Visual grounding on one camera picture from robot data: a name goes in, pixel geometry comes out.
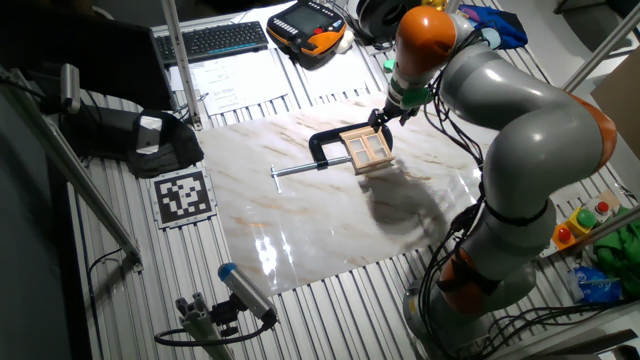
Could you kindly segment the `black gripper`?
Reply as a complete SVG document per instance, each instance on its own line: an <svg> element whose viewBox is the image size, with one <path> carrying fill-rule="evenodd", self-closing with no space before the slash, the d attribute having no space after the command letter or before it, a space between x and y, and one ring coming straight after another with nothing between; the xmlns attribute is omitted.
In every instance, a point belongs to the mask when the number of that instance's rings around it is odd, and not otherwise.
<svg viewBox="0 0 640 360"><path fill-rule="evenodd" d="M420 111L420 107L411 109L402 109L393 102L386 102L383 109L373 109L368 118L368 124L375 131L378 131L387 122L398 118L401 123L405 123L408 119L415 117Z"/></svg>

